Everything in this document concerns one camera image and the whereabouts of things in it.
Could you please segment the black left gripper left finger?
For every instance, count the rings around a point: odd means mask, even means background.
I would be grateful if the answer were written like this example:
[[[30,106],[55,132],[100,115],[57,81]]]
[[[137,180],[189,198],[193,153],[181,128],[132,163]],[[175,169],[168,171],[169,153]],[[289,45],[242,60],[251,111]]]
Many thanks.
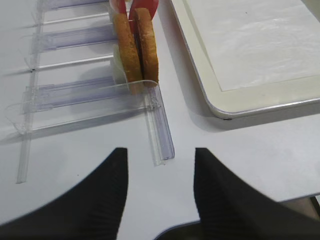
[[[128,150],[115,148],[47,205],[1,225],[2,240],[115,240],[128,194]]]

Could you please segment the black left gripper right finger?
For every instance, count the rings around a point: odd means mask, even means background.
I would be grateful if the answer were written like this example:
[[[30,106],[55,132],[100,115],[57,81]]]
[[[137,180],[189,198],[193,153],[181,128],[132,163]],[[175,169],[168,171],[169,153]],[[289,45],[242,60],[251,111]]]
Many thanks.
[[[277,203],[228,169],[207,148],[196,148],[193,195],[199,222],[161,232],[158,240],[318,240],[319,221]]]

